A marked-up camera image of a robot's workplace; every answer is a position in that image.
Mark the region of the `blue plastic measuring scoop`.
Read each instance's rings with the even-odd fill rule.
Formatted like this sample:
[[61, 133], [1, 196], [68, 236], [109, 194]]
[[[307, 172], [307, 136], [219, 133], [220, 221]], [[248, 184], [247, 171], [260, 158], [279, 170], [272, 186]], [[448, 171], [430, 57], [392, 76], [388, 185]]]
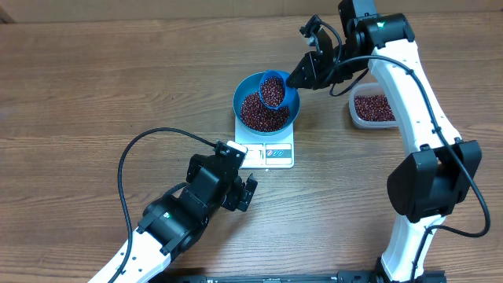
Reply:
[[284, 71], [268, 70], [259, 83], [262, 103], [274, 110], [289, 107], [297, 95], [297, 90], [287, 84], [290, 74]]

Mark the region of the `red adzuki beans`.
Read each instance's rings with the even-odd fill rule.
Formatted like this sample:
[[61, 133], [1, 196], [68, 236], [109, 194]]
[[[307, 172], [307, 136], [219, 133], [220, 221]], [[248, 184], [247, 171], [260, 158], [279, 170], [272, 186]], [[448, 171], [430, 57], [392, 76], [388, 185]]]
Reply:
[[[259, 132], [273, 132], [283, 128], [290, 116], [289, 107], [277, 107], [285, 98], [283, 81], [278, 77], [266, 79], [259, 88], [263, 92], [249, 94], [243, 101], [240, 117], [244, 124]], [[354, 108], [357, 117], [368, 122], [391, 122], [395, 117], [385, 95], [355, 96]]]

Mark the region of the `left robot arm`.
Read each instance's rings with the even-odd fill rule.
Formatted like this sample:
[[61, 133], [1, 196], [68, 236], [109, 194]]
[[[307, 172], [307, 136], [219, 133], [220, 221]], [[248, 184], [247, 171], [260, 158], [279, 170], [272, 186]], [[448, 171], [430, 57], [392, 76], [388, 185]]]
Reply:
[[193, 156], [187, 182], [174, 187], [180, 196], [165, 193], [153, 201], [132, 233], [131, 250], [124, 244], [90, 280], [150, 281], [198, 242], [218, 209], [247, 211], [257, 181], [238, 175], [245, 156], [228, 147], [212, 156]]

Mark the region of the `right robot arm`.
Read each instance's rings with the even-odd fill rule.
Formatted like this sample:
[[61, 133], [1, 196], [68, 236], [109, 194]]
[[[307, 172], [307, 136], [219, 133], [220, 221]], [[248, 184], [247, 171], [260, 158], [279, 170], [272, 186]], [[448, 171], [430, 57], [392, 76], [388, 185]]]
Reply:
[[380, 15], [371, 1], [338, 6], [342, 31], [318, 16], [300, 28], [310, 43], [287, 79], [295, 89], [333, 88], [370, 71], [383, 89], [402, 136], [405, 158], [387, 178], [396, 211], [389, 244], [369, 282], [444, 282], [442, 271], [427, 272], [425, 256], [435, 233], [468, 191], [482, 159], [476, 141], [464, 141], [446, 118], [422, 68], [415, 34], [401, 13]]

